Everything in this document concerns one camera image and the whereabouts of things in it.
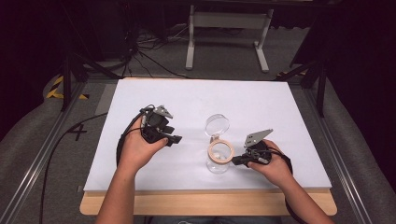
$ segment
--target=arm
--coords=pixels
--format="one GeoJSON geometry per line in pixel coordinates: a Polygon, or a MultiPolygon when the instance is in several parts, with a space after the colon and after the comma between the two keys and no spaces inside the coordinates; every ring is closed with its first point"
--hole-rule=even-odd
{"type": "MultiPolygon", "coordinates": [[[[138,129],[141,122],[142,118],[139,118],[131,130],[138,129]]],[[[126,136],[119,166],[111,180],[96,224],[134,223],[134,177],[167,141],[164,138],[149,144],[140,134],[140,130],[132,131],[126,136]]]]}
{"type": "MultiPolygon", "coordinates": [[[[263,141],[268,147],[280,150],[275,143],[268,140],[263,141]]],[[[285,194],[294,213],[305,222],[333,223],[294,179],[288,165],[278,155],[273,154],[273,159],[268,165],[250,162],[248,167],[263,174],[271,183],[277,185],[285,194]]]]}

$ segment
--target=hand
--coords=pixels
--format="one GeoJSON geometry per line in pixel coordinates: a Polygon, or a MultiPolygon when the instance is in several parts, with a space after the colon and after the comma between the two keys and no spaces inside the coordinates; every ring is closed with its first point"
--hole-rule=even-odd
{"type": "MultiPolygon", "coordinates": [[[[279,147],[270,140],[262,140],[268,147],[273,147],[281,152],[279,147]]],[[[261,174],[263,174],[271,183],[277,185],[281,189],[290,181],[294,180],[288,165],[280,156],[272,154],[271,162],[268,165],[261,165],[250,161],[247,166],[261,174]]]]}
{"type": "Polygon", "coordinates": [[[136,129],[125,136],[125,142],[122,147],[119,168],[125,168],[131,172],[137,171],[145,166],[152,156],[163,148],[167,142],[167,138],[158,140],[153,144],[149,144],[141,135],[140,127],[142,117],[140,117],[131,127],[130,130],[136,129]]]}

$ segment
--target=table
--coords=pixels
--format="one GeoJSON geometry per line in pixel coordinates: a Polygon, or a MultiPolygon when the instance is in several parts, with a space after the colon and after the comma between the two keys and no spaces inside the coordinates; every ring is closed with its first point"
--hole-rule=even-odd
{"type": "Polygon", "coordinates": [[[165,104],[175,117],[169,125],[183,139],[159,151],[139,171],[134,210],[137,215],[287,214],[283,194],[260,174],[244,166],[232,166],[222,175],[207,171],[204,163],[209,139],[201,133],[205,119],[214,113],[230,119],[230,129],[221,138],[231,140],[235,155],[243,153],[246,134],[266,129],[262,126],[274,128],[268,138],[291,158],[297,181],[328,215],[336,213],[332,185],[287,83],[129,79],[119,81],[113,97],[84,189],[80,207],[83,214],[98,212],[116,168],[115,148],[120,134],[135,116],[131,111],[138,111],[147,101],[165,104]]]}

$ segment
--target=person's right hand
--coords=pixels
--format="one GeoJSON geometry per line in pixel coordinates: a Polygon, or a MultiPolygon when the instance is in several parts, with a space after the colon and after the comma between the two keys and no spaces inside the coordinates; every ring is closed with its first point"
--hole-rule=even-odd
{"type": "MultiPolygon", "coordinates": [[[[272,141],[262,140],[268,147],[273,147],[281,152],[279,147],[272,141]]],[[[261,174],[263,174],[271,183],[277,185],[281,189],[290,181],[294,180],[288,165],[280,156],[272,154],[271,162],[267,165],[258,164],[250,161],[247,166],[261,174]]]]}

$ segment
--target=person's left hand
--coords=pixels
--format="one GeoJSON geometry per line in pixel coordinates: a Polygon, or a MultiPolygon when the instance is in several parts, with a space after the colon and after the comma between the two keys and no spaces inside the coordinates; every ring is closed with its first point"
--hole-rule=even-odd
{"type": "Polygon", "coordinates": [[[141,123],[142,117],[130,129],[136,130],[131,131],[125,136],[119,163],[119,168],[127,169],[134,174],[145,166],[152,156],[168,142],[167,138],[163,138],[153,144],[149,144],[140,133],[141,130],[139,128],[141,127],[141,123]]]}

